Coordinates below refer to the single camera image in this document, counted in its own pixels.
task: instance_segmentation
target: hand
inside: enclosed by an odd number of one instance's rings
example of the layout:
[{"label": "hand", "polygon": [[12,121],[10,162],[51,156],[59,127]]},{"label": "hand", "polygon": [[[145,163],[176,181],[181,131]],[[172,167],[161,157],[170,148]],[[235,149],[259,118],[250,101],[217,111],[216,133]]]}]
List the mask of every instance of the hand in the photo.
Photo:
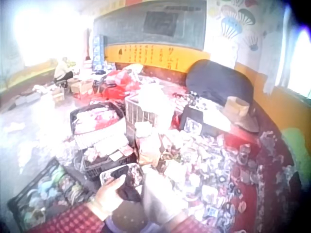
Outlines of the hand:
[{"label": "hand", "polygon": [[142,202],[150,221],[172,230],[176,223],[186,219],[181,209],[181,199],[173,192],[172,184],[152,170],[144,177]]},{"label": "hand", "polygon": [[118,179],[108,181],[98,190],[95,199],[87,204],[100,220],[104,221],[123,202],[123,199],[117,194],[117,189],[122,186],[125,178],[126,175],[122,175]]}]

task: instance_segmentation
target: sitting person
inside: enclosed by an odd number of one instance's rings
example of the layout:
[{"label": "sitting person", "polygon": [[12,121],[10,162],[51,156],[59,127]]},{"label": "sitting person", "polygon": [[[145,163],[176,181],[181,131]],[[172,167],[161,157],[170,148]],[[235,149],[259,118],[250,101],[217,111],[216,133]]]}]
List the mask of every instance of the sitting person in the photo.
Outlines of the sitting person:
[{"label": "sitting person", "polygon": [[67,57],[63,57],[62,61],[58,63],[54,73],[55,82],[73,78],[73,72],[69,69],[66,62]]}]

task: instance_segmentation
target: white glove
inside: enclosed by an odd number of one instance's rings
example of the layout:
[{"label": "white glove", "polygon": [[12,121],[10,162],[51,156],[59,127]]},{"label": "white glove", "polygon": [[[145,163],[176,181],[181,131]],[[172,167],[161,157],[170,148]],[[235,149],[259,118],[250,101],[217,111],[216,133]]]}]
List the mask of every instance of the white glove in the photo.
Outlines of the white glove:
[{"label": "white glove", "polygon": [[172,184],[154,170],[144,176],[142,203],[148,219],[160,226],[182,212],[181,199],[173,192]]}]

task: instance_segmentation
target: bright window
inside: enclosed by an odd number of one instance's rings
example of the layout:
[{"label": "bright window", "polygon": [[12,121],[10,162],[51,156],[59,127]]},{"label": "bright window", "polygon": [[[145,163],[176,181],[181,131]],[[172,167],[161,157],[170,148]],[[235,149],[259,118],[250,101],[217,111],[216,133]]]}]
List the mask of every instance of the bright window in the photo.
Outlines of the bright window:
[{"label": "bright window", "polygon": [[297,39],[288,88],[311,99],[311,41],[308,30],[302,30]]},{"label": "bright window", "polygon": [[82,60],[86,23],[84,17],[65,6],[20,11],[16,15],[15,35],[25,66],[63,56],[76,62]]}]

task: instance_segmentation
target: black object in hand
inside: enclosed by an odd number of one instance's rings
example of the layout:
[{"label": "black object in hand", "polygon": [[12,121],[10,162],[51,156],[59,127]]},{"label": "black object in hand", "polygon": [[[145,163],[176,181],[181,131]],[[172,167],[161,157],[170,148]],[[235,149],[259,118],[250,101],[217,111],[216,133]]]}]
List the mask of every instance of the black object in hand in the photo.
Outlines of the black object in hand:
[{"label": "black object in hand", "polygon": [[119,168],[118,170],[113,171],[111,173],[111,176],[117,179],[121,175],[124,175],[124,174],[126,175],[125,182],[120,188],[117,189],[118,195],[123,200],[140,202],[141,197],[138,191],[132,186],[133,178],[131,174],[128,174],[128,166],[124,166],[124,167]]}]

